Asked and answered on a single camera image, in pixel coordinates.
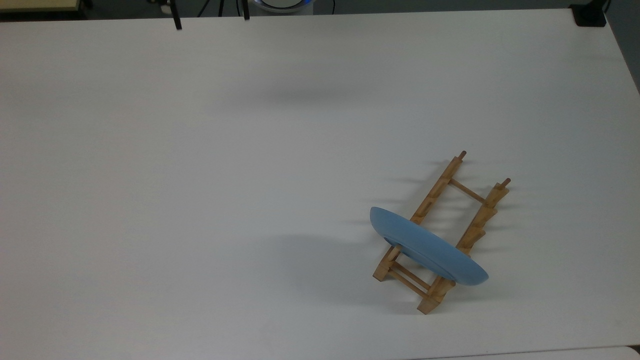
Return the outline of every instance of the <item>blue plate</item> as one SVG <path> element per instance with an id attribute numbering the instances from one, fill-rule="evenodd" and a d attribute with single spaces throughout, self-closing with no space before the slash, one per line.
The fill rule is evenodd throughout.
<path id="1" fill-rule="evenodd" d="M 478 285 L 489 275 L 470 257 L 431 231 L 385 209 L 371 208 L 371 225 L 389 244 L 434 273 L 462 285 Z"/>

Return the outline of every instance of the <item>gray floor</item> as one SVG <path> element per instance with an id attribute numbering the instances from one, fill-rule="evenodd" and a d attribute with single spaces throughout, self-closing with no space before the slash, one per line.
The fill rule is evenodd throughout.
<path id="1" fill-rule="evenodd" d="M 176 0 L 181 17 L 195 17 L 205 0 Z M 460 10 L 505 10 L 567 8 L 569 4 L 584 4 L 585 0 L 336 0 L 336 14 L 390 13 L 390 12 L 442 12 Z M 141 19 L 170 17 L 158 5 L 145 0 L 93 0 L 94 7 L 87 10 L 89 19 Z M 218 14 L 220 0 L 210 0 L 202 14 Z M 316 0 L 315 14 L 330 14 L 332 0 Z M 235 0 L 226 0 L 223 16 L 237 16 Z M 607 18 L 616 35 L 629 71 L 640 89 L 640 0 L 612 0 Z"/>

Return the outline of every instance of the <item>white table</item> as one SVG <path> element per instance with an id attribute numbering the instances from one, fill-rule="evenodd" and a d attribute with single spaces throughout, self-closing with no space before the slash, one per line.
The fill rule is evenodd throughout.
<path id="1" fill-rule="evenodd" d="M 569 10 L 0 24 L 0 358 L 408 359 L 640 334 L 640 97 Z M 430 315 L 371 206 L 505 177 Z M 456 190 L 425 225 L 455 242 Z"/>

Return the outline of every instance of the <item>wooden dowel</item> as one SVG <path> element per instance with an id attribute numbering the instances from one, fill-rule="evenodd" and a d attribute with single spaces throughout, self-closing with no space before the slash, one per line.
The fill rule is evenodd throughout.
<path id="1" fill-rule="evenodd" d="M 442 301 L 444 295 L 447 294 L 447 291 L 451 290 L 456 285 L 455 281 L 445 279 L 442 276 L 436 277 L 431 284 L 431 289 L 429 289 L 429 295 L 434 297 L 437 301 Z"/>
<path id="2" fill-rule="evenodd" d="M 399 263 L 394 263 L 391 267 L 400 270 L 403 274 L 405 274 L 408 277 L 410 277 L 411 280 L 417 282 L 417 284 L 422 286 L 423 288 L 425 288 L 427 290 L 429 290 L 431 288 L 431 285 L 429 285 L 426 282 L 422 281 L 421 278 L 417 277 L 414 273 L 410 272 L 409 270 L 407 270 L 404 266 L 400 265 Z"/>
<path id="3" fill-rule="evenodd" d="M 407 286 L 407 288 L 415 291 L 416 294 L 420 295 L 421 297 L 426 297 L 427 293 L 420 290 L 416 285 L 412 284 L 411 281 L 405 279 L 402 275 L 400 275 L 399 273 L 395 272 L 393 269 L 389 270 L 389 274 L 393 277 L 395 277 L 396 279 L 400 280 L 403 284 L 405 284 Z"/>
<path id="4" fill-rule="evenodd" d="M 387 261 L 395 261 L 398 257 L 398 255 L 400 255 L 400 250 L 402 249 L 402 246 L 400 245 L 396 245 L 393 247 L 393 249 L 391 249 L 391 251 L 387 252 L 387 256 L 386 256 L 386 260 Z"/>
<path id="5" fill-rule="evenodd" d="M 502 184 L 500 184 L 499 189 L 500 189 L 500 190 L 504 189 L 504 187 L 505 187 L 505 186 L 507 186 L 510 182 L 511 182 L 511 179 L 507 177 L 507 178 L 502 182 Z"/>
<path id="6" fill-rule="evenodd" d="M 475 226 L 470 226 L 467 228 L 467 231 L 465 231 L 465 233 L 462 235 L 462 237 L 460 238 L 460 241 L 458 241 L 458 244 L 456 245 L 457 249 L 460 248 L 469 248 L 471 249 L 471 247 L 474 246 L 474 244 L 476 243 L 476 241 L 480 240 L 480 238 L 482 238 L 484 236 L 485 231 L 482 230 L 479 227 L 475 227 Z"/>
<path id="7" fill-rule="evenodd" d="M 459 188 L 460 190 L 462 190 L 464 193 L 466 193 L 467 195 L 471 196 L 475 200 L 478 200 L 479 202 L 484 203 L 484 197 L 476 194 L 471 189 L 469 189 L 466 186 L 462 185 L 460 182 L 458 182 L 458 180 L 455 180 L 454 178 L 451 178 L 451 180 L 449 180 L 449 184 Z"/>

